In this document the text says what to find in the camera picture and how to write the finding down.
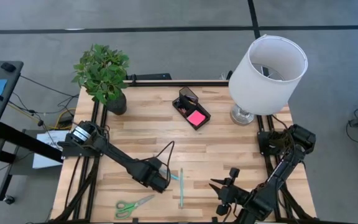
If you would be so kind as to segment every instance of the black plant pot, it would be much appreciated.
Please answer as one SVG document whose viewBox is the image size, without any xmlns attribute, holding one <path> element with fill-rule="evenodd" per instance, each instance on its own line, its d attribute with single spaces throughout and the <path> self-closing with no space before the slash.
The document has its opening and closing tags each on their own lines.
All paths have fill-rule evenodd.
<svg viewBox="0 0 358 224">
<path fill-rule="evenodd" d="M 124 114 L 127 111 L 127 98 L 123 92 L 121 92 L 116 100 L 107 101 L 106 108 L 116 115 Z"/>
</svg>

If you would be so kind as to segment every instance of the black desk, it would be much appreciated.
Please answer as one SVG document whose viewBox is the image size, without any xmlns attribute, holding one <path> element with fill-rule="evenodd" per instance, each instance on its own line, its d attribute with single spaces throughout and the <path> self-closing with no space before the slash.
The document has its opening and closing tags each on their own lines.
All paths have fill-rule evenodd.
<svg viewBox="0 0 358 224">
<path fill-rule="evenodd" d="M 11 63 L 16 67 L 16 70 L 12 73 L 7 72 L 1 68 L 1 65 L 5 61 L 0 61 L 0 79 L 6 79 L 7 83 L 5 85 L 4 91 L 2 92 L 2 97 L 4 98 L 2 101 L 0 101 L 0 119 L 1 116 L 5 110 L 5 107 L 7 103 L 9 102 L 9 99 L 12 95 L 13 89 L 16 86 L 16 83 L 20 77 L 21 70 L 23 67 L 23 62 L 8 62 Z M 0 161 L 7 162 L 10 164 L 13 164 L 15 160 L 20 159 L 20 155 L 11 154 L 8 152 L 2 151 L 2 147 L 5 143 L 5 141 L 9 141 L 13 144 L 16 144 L 18 146 L 22 146 L 24 148 L 27 148 L 28 150 L 43 155 L 49 159 L 53 159 L 58 162 L 63 162 L 62 160 L 62 152 L 60 152 L 58 149 L 55 149 L 47 144 L 44 144 L 35 138 L 28 136 L 2 122 L 0 122 Z M 1 188 L 9 185 L 10 178 L 4 179 L 3 185 Z"/>
</svg>

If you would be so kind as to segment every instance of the black desk organizer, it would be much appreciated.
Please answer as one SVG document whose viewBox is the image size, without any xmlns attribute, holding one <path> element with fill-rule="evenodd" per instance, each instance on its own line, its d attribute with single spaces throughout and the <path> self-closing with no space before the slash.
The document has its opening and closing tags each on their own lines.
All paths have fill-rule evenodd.
<svg viewBox="0 0 358 224">
<path fill-rule="evenodd" d="M 204 125 L 211 119 L 211 115 L 198 103 L 198 97 L 188 87 L 183 87 L 179 91 L 179 97 L 172 101 L 172 105 L 194 128 L 194 130 L 199 129 L 200 127 L 202 127 L 202 125 Z M 202 121 L 197 126 L 187 120 L 187 117 L 191 115 L 194 111 L 198 111 L 205 116 L 204 121 Z"/>
</svg>

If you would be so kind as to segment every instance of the caster wheel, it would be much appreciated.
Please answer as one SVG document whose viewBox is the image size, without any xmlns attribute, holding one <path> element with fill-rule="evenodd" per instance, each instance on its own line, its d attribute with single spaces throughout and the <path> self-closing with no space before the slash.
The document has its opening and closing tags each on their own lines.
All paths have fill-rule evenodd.
<svg viewBox="0 0 358 224">
<path fill-rule="evenodd" d="M 4 202 L 11 205 L 15 202 L 15 198 L 9 195 L 5 195 Z"/>
</svg>

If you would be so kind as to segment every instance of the potted plant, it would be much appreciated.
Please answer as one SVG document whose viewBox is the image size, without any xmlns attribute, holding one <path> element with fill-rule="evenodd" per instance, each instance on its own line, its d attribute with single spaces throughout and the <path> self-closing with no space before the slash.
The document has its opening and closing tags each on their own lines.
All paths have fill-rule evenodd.
<svg viewBox="0 0 358 224">
<path fill-rule="evenodd" d="M 110 50 L 108 45 L 95 44 L 84 52 L 80 63 L 74 65 L 76 76 L 73 82 L 84 86 L 86 92 L 93 96 L 93 101 L 99 100 L 106 105 L 107 110 L 121 115 L 127 109 L 122 89 L 127 88 L 123 81 L 128 65 L 128 56 L 122 51 Z"/>
</svg>

